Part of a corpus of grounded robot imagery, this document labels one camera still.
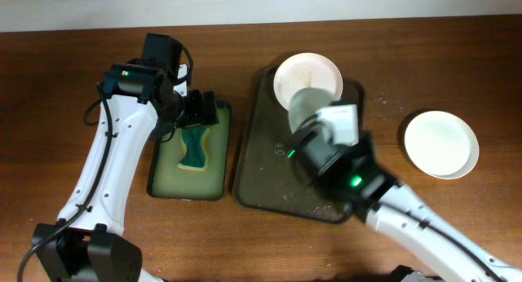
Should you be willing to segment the white plate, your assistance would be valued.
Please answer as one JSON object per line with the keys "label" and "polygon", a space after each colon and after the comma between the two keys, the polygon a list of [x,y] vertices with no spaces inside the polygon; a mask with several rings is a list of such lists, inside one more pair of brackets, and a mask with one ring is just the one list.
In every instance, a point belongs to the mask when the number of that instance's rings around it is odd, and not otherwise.
{"label": "white plate", "polygon": [[404,145],[417,168],[441,179],[469,174],[480,156],[480,145],[472,128],[449,112],[418,114],[405,128]]}

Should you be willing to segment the green yellow sponge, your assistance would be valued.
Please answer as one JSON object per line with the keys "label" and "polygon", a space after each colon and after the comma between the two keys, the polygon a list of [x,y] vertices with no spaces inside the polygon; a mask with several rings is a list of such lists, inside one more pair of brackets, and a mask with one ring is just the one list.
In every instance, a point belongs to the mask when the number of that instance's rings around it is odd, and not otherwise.
{"label": "green yellow sponge", "polygon": [[184,155],[178,163],[178,167],[184,170],[203,171],[208,166],[208,152],[206,140],[210,128],[201,126],[192,129],[183,129],[181,142]]}

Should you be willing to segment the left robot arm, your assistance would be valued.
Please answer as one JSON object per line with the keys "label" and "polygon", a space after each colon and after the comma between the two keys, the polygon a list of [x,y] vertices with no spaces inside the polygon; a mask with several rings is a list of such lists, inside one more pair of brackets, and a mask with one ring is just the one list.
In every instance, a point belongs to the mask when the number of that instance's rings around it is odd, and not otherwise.
{"label": "left robot arm", "polygon": [[218,123],[215,95],[191,89],[188,49],[150,33],[140,57],[113,65],[97,85],[100,118],[73,194],[53,224],[40,223],[29,256],[52,281],[150,281],[141,249],[123,236],[126,203],[149,140],[182,130],[181,166],[208,166],[205,142]]}

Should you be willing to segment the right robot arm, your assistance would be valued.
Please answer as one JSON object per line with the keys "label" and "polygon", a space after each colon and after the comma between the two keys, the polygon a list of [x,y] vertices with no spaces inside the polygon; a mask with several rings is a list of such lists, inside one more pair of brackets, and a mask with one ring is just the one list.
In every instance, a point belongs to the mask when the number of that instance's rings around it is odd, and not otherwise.
{"label": "right robot arm", "polygon": [[317,122],[298,128],[290,157],[325,197],[347,205],[367,227],[403,246],[443,281],[519,281],[521,271],[482,249],[431,210],[377,161],[373,138],[355,145],[324,139]]}

